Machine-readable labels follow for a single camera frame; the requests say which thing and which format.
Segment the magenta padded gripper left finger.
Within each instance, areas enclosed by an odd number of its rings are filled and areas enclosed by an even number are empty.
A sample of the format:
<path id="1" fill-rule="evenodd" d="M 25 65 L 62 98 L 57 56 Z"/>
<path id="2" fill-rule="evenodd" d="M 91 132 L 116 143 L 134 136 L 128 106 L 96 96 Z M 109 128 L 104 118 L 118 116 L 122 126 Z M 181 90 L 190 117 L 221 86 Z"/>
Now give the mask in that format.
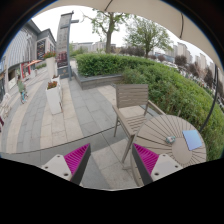
<path id="1" fill-rule="evenodd" d="M 67 155 L 55 155 L 41 168 L 76 185 L 81 183 L 89 157 L 91 155 L 90 144 L 83 145 Z"/>

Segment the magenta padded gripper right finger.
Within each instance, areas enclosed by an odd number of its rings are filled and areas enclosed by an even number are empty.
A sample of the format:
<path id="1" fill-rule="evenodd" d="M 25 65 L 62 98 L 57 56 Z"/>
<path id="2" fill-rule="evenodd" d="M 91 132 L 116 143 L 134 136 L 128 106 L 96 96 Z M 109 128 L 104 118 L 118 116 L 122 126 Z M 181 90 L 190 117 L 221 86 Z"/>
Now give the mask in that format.
<path id="1" fill-rule="evenodd" d="M 144 185 L 182 169 L 182 166 L 169 155 L 156 154 L 136 143 L 132 146 L 132 154 Z"/>

